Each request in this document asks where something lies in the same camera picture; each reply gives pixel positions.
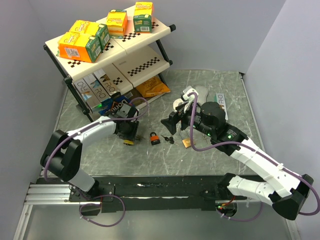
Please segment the black head key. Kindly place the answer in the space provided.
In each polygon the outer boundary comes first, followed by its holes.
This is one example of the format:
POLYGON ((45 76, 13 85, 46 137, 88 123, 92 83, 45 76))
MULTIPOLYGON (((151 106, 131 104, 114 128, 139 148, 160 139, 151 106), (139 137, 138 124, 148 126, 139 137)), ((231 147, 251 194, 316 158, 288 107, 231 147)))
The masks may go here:
POLYGON ((167 137, 167 136, 164 136, 164 135, 161 135, 161 136, 164 138, 164 140, 165 140, 166 142, 168 142, 168 143, 170 143, 170 144, 172 144, 172 145, 177 145, 177 146, 178 146, 178 144, 175 143, 175 141, 174 141, 174 139, 173 139, 172 136, 170 136, 170 137, 167 137))

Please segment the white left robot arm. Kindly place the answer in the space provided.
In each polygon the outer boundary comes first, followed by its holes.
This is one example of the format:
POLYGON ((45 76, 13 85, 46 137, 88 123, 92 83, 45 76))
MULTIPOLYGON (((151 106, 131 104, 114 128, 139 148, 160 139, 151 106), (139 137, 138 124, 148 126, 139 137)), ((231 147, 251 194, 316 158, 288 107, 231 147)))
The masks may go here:
POLYGON ((83 148, 113 134, 134 140, 139 126, 138 117, 137 108, 126 103, 78 129, 68 132, 56 130, 40 159, 44 179, 48 181, 48 172, 51 172, 79 189, 87 201, 95 200, 99 195, 99 182, 80 167, 83 148))

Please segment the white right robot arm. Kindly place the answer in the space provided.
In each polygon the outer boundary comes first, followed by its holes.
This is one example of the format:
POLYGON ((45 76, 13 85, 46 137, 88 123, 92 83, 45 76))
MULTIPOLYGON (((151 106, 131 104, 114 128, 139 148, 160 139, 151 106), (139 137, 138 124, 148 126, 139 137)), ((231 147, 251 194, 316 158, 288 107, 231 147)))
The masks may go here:
POLYGON ((262 182, 248 180, 227 173, 218 187, 223 199, 242 196, 259 200, 287 220, 295 220, 309 196, 313 178, 308 174, 299 175, 285 168, 283 164, 263 152, 245 133, 226 122, 225 111, 217 102, 206 102, 197 110, 192 104, 189 109, 184 105, 177 107, 161 123, 174 135, 177 123, 181 129, 187 127, 210 137, 210 142, 219 151, 243 163, 258 176, 262 182))

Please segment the orange padlock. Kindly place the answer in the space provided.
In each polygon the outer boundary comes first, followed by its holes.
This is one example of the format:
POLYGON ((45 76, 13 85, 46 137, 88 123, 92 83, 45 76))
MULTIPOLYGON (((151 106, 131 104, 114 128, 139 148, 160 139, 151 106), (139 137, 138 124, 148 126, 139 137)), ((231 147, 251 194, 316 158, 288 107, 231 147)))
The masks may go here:
POLYGON ((150 133, 150 143, 152 146, 158 145, 161 143, 159 136, 155 132, 150 133))

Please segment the yellow padlock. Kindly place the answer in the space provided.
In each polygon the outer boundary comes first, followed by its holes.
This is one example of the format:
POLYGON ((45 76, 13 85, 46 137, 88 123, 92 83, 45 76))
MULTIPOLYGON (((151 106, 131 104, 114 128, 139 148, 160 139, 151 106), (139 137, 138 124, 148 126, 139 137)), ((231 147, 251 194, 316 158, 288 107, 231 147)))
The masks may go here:
POLYGON ((130 141, 130 140, 124 140, 124 141, 123 141, 123 144, 124 144, 124 145, 127 145, 127 146, 133 146, 133 145, 134 145, 134 142, 133 142, 133 141, 130 141))

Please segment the small silver keys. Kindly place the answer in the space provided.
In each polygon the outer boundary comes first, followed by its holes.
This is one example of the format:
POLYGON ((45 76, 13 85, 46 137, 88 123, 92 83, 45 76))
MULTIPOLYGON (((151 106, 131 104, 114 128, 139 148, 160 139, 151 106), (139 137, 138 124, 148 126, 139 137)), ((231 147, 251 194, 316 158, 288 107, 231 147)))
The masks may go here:
POLYGON ((202 134, 202 138, 206 144, 208 144, 208 136, 206 134, 202 134))

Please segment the long shackle brass padlock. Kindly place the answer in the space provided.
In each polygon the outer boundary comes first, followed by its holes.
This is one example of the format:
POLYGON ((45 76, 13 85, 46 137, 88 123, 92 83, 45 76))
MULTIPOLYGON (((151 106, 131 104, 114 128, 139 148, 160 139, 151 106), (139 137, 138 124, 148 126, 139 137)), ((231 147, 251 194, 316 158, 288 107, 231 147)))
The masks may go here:
POLYGON ((179 130, 179 135, 182 140, 182 144, 184 147, 187 149, 191 146, 191 138, 190 138, 190 133, 185 129, 185 130, 179 130))

